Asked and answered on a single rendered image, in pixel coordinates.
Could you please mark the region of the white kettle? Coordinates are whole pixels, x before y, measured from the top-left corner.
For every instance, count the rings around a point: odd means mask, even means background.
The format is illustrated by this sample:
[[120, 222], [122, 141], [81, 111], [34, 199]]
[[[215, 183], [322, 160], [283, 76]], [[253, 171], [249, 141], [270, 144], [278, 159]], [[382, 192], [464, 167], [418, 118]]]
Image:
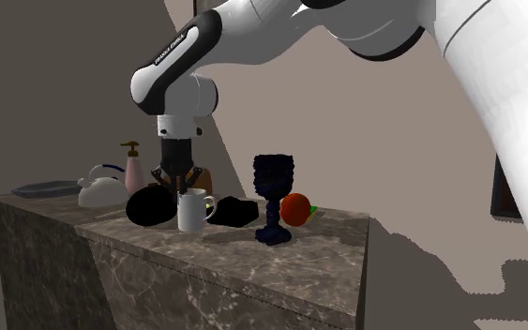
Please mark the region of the white kettle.
[[125, 170], [113, 164], [99, 164], [94, 166], [87, 178], [80, 178], [77, 185], [79, 192], [78, 205], [85, 208], [97, 208], [126, 203], [129, 193], [125, 184], [116, 177], [95, 177], [100, 169], [113, 169], [120, 173]]

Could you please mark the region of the black round object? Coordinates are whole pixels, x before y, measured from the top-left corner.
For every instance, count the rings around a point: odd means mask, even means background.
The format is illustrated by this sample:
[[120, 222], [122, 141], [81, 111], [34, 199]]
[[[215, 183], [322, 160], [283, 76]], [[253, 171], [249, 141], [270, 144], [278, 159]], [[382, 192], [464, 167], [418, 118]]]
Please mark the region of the black round object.
[[177, 197], [161, 185], [144, 187], [128, 200], [128, 219], [142, 227], [152, 227], [170, 221], [177, 213]]

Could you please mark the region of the dark wall picture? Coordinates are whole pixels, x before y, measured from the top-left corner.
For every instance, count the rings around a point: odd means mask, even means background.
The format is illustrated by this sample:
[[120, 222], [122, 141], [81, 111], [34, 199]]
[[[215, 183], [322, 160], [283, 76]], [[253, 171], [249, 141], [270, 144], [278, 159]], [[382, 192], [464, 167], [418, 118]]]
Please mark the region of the dark wall picture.
[[503, 222], [522, 223], [518, 206], [512, 196], [499, 157], [495, 158], [490, 214]]

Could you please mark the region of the pink soap dispenser bottle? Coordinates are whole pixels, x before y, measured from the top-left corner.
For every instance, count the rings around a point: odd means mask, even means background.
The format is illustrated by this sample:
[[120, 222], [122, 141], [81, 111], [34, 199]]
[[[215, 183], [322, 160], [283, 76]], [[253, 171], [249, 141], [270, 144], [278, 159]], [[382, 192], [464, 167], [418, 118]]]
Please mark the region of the pink soap dispenser bottle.
[[143, 178], [143, 166], [140, 161], [139, 152], [136, 149], [139, 144], [135, 141], [121, 143], [121, 146], [126, 146], [128, 150], [128, 162], [125, 175], [125, 186], [129, 195], [133, 195], [137, 191], [145, 187]]

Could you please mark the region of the grey flat tray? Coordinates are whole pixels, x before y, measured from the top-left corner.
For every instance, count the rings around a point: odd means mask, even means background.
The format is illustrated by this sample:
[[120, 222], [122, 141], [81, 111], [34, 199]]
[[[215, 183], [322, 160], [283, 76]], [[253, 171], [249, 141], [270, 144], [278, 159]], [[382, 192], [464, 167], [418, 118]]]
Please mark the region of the grey flat tray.
[[11, 193], [25, 199], [46, 199], [79, 194], [82, 187], [76, 181], [49, 181], [16, 187]]

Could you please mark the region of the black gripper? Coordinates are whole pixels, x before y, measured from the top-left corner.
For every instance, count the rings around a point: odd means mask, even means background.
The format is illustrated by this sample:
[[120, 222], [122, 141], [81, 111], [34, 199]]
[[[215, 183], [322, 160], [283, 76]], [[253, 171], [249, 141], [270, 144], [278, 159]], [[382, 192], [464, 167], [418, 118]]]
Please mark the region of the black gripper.
[[193, 165], [191, 139], [162, 139], [160, 166], [151, 175], [158, 185], [171, 192], [177, 191], [171, 177], [180, 176], [179, 192], [186, 193], [203, 173], [202, 168]]

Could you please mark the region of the orange round fruit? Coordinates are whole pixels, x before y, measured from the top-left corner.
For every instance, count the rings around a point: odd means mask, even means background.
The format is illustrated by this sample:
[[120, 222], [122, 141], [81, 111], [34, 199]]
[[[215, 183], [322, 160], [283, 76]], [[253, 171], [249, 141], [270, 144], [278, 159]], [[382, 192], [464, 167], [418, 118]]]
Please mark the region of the orange round fruit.
[[280, 204], [280, 217], [292, 227], [299, 227], [306, 223], [311, 213], [309, 199], [300, 193], [287, 195]]

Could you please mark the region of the brown rounded object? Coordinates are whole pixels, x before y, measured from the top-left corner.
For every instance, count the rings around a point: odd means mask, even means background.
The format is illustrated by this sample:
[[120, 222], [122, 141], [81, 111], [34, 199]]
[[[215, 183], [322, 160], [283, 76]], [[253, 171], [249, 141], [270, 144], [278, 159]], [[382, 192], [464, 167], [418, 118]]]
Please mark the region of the brown rounded object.
[[202, 171], [197, 177], [193, 187], [204, 189], [208, 195], [211, 195], [213, 193], [213, 182], [210, 171], [208, 171], [206, 168], [202, 168]]

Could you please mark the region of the dark blue goblet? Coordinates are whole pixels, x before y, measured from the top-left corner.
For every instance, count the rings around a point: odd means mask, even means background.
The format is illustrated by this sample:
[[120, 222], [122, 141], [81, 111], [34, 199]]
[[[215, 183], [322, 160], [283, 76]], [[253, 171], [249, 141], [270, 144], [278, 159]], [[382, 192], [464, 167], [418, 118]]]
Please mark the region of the dark blue goblet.
[[287, 243], [292, 235], [279, 224], [280, 201], [293, 188], [294, 158], [283, 154], [257, 155], [253, 169], [255, 192], [266, 200], [266, 224], [256, 231], [255, 238], [268, 246]]

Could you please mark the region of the black flat object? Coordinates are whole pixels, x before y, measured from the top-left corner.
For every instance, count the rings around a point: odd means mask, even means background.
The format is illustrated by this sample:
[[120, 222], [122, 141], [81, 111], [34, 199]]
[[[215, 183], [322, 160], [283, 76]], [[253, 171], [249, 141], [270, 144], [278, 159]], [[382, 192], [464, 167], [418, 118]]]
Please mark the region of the black flat object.
[[219, 200], [216, 210], [209, 208], [209, 211], [209, 224], [232, 228], [244, 227], [259, 217], [258, 203], [233, 196]]

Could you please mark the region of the white mug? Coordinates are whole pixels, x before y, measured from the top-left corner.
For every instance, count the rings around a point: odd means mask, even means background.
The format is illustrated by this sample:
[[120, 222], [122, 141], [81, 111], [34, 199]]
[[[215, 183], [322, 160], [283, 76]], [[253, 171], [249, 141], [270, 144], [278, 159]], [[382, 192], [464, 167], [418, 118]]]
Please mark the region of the white mug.
[[177, 225], [182, 233], [201, 233], [205, 223], [215, 215], [217, 200], [202, 188], [189, 188], [178, 194]]

